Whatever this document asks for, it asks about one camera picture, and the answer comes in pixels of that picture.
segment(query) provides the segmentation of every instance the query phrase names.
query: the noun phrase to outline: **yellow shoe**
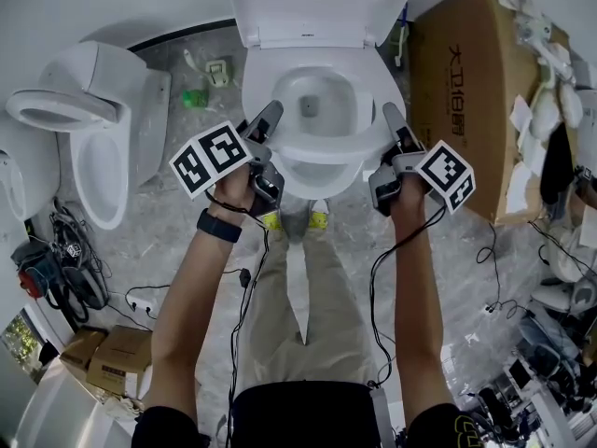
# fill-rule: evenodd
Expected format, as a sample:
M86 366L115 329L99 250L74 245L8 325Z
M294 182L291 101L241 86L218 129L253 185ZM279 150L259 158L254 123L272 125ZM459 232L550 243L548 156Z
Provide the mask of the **yellow shoe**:
M273 211L263 217L263 225L270 231L282 231L282 221L280 220L280 211Z
M309 215L309 229L327 229L329 207L325 199L311 202L311 214Z

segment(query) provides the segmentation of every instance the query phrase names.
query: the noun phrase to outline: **shirt sleeve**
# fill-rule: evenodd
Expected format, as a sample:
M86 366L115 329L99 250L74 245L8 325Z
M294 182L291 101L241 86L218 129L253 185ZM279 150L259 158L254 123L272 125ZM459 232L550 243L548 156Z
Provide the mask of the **shirt sleeve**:
M206 446L191 418L174 408L151 407L141 415L132 435L132 448Z
M417 416L407 434L407 448L482 448L473 419L451 404L438 405Z

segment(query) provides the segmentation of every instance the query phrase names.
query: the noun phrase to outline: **person's left arm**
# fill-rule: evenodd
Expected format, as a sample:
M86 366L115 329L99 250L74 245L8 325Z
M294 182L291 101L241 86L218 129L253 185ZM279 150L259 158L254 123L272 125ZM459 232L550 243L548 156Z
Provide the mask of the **person's left arm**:
M218 182L215 197L235 207L250 207L245 165ZM243 215L212 204L208 213L240 226ZM214 309L215 295L233 243L197 231L161 306L151 339L153 375L146 409L168 407L197 423L195 366Z

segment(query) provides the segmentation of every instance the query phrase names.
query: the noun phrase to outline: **person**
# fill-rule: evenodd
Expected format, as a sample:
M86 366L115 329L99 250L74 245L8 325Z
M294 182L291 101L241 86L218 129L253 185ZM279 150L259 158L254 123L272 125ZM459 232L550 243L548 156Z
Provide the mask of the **person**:
M217 201L250 207L246 166L220 180ZM392 205L396 239L425 223L424 191L408 176ZM208 213L240 226L243 215L212 204ZM324 202L312 204L303 238L309 280L305 342L286 293L288 238L265 217L270 253L250 300L239 341L231 446L381 445L369 381L371 345L349 282L327 235ZM198 231L160 310L152 337L153 377L133 448L201 446L195 366L233 243ZM472 420L455 407L444 378L443 327L426 231L396 255L396 364L409 448L482 446Z

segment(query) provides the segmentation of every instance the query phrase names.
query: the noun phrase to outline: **black shirt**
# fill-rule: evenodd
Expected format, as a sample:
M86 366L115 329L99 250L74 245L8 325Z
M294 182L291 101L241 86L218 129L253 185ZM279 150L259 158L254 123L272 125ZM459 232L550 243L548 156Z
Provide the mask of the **black shirt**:
M375 448L380 436L364 385L342 382L286 382L245 390L232 407L233 448L265 446L353 446ZM195 423L172 408L153 407L141 417L132 448L200 447ZM409 430L408 447L483 446L473 421L454 405L421 413Z

